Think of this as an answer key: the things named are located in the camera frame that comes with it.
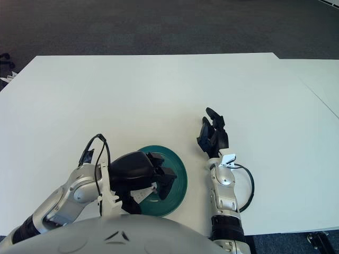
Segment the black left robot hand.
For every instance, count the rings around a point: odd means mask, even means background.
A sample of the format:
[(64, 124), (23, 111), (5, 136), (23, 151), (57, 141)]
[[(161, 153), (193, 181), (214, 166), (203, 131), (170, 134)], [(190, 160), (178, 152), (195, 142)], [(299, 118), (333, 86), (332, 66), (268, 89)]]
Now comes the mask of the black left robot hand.
[(163, 167), (164, 158), (158, 153), (135, 151), (124, 155), (109, 166), (111, 190), (122, 202), (122, 209), (130, 214), (141, 214), (141, 207), (131, 196), (131, 191), (159, 187), (158, 196), (164, 200), (177, 175), (171, 168)]

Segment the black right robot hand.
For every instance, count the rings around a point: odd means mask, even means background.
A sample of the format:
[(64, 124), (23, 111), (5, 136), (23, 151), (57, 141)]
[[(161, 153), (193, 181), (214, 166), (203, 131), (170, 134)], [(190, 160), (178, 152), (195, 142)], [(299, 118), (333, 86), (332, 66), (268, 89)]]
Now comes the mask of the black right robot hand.
[(205, 116), (202, 118), (202, 127), (197, 137), (197, 143), (209, 158), (218, 158), (220, 149), (229, 148), (228, 134), (224, 129), (224, 118), (209, 107), (206, 108), (206, 113), (212, 123)]

